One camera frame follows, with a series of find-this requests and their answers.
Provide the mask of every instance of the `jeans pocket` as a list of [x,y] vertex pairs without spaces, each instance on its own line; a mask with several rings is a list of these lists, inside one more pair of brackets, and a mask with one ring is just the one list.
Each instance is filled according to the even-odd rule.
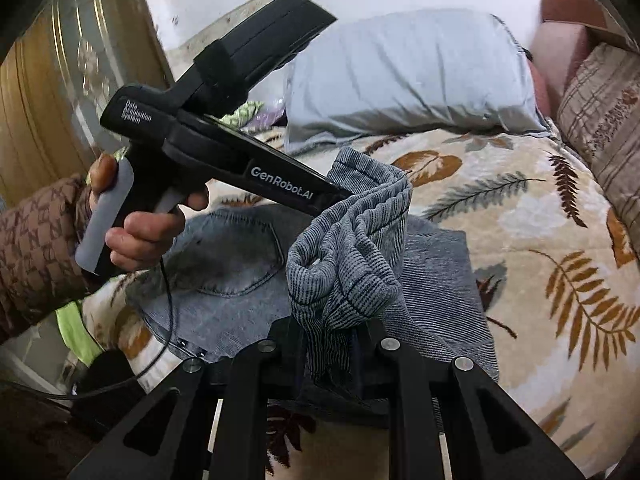
[[276,274],[284,266],[280,242],[271,223],[254,211],[209,214],[180,252],[174,285],[233,298]]

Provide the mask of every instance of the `hand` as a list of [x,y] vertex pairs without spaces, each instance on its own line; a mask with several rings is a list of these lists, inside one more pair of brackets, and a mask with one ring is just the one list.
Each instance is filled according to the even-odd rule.
[[[95,210],[98,196],[109,189],[118,171],[118,163],[111,155],[103,153],[89,170],[91,195],[89,206]],[[191,193],[185,205],[201,211],[209,205],[209,193]],[[111,250],[111,261],[121,269],[148,269],[155,266],[160,257],[169,250],[174,237],[184,229],[184,215],[179,208],[172,213],[134,212],[124,220],[124,227],[112,227],[104,241]]]

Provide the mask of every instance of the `metal bolt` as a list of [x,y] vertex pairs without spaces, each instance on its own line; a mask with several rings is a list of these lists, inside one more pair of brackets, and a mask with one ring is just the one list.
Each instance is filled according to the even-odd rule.
[[258,341],[258,350],[263,354],[268,354],[276,349],[276,343],[271,339],[263,339]]
[[474,362],[468,357],[459,357],[454,361],[454,364],[458,370],[462,370],[463,372],[468,372],[474,367]]
[[380,341],[380,346],[385,350],[393,351],[398,350],[400,348],[400,342],[398,339],[394,339],[393,337],[385,337],[382,341]]
[[182,369],[188,374],[194,374],[202,368],[202,361],[200,359],[192,357],[182,362]]

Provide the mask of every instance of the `sleeve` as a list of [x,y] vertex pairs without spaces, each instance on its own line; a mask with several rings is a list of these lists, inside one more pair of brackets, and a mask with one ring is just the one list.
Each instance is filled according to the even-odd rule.
[[102,285],[74,260],[89,194],[80,176],[65,178],[0,215],[0,344]]

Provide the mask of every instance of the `bedspread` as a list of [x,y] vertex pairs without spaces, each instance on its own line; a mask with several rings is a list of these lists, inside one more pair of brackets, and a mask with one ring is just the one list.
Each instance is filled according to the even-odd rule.
[[[282,145],[277,128],[261,134]],[[492,330],[500,386],[589,476],[640,430],[640,271],[625,228],[588,169],[553,139],[506,134],[367,137],[354,149],[410,172],[410,212],[464,230]],[[298,159],[326,174],[338,149]],[[210,182],[210,208],[264,203]],[[158,352],[110,283],[83,306],[89,332],[134,371]],[[165,355],[149,390],[179,360]],[[385,479],[387,434],[270,408],[268,471],[277,479]]]

